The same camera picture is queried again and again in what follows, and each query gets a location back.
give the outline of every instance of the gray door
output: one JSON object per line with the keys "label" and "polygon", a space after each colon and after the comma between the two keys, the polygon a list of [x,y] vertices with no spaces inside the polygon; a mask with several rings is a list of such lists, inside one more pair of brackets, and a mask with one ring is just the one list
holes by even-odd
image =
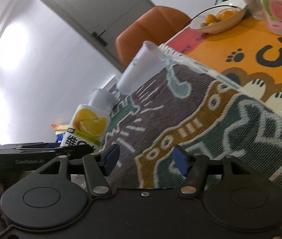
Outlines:
{"label": "gray door", "polygon": [[117,59],[116,37],[154,5],[150,0],[43,0],[67,15]]}

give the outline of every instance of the paw print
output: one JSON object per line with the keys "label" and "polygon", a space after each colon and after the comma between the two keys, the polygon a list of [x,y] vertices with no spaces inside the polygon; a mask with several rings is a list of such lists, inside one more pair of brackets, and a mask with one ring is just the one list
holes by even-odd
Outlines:
{"label": "paw print", "polygon": [[272,94],[265,105],[282,117],[282,92]]}
{"label": "paw print", "polygon": [[243,86],[243,88],[256,99],[261,99],[266,90],[266,84],[261,79],[254,79]]}
{"label": "paw print", "polygon": [[244,53],[241,53],[242,49],[239,48],[237,50],[238,52],[232,52],[231,55],[228,56],[228,58],[226,59],[226,62],[241,62],[244,59]]}

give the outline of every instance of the bottle cap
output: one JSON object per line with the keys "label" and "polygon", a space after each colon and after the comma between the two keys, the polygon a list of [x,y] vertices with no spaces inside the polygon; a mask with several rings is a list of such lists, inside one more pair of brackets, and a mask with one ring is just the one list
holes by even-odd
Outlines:
{"label": "bottle cap", "polygon": [[113,107],[117,104],[115,96],[104,89],[94,89],[92,98],[88,105],[104,111],[107,115],[110,115]]}

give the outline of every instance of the chair backrest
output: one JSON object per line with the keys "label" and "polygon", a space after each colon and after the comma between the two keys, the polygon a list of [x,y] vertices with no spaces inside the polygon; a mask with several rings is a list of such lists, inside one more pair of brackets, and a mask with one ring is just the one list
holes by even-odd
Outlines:
{"label": "chair backrest", "polygon": [[132,23],[116,39],[115,46],[121,64],[127,67],[146,40],[157,45],[177,34],[191,19],[183,12],[155,6]]}

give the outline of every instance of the bowl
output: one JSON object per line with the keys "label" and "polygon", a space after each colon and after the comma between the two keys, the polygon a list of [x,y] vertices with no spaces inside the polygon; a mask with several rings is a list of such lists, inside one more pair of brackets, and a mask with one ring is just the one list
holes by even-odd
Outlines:
{"label": "bowl", "polygon": [[231,9],[232,7],[218,7],[218,8],[211,8],[210,10],[207,10],[206,12],[203,12],[202,14],[200,14],[199,16],[197,16],[196,18],[194,18],[191,23],[190,23],[190,28],[191,29],[195,29],[198,31],[201,31],[203,33],[219,33],[222,31],[226,31],[230,28],[233,28],[234,26],[236,26],[237,24],[239,24],[239,22],[242,20],[242,18],[244,17],[245,13],[246,13],[246,3],[244,0],[228,0],[225,2],[222,2],[220,4],[218,4],[218,6],[220,5],[232,5],[232,6],[237,6],[240,11],[236,14],[234,14],[233,16],[222,20],[218,23],[215,23],[211,26],[207,26],[204,28],[201,28],[201,23],[205,22],[205,16],[207,16],[208,14],[213,14],[216,15],[218,12],[228,8]]}

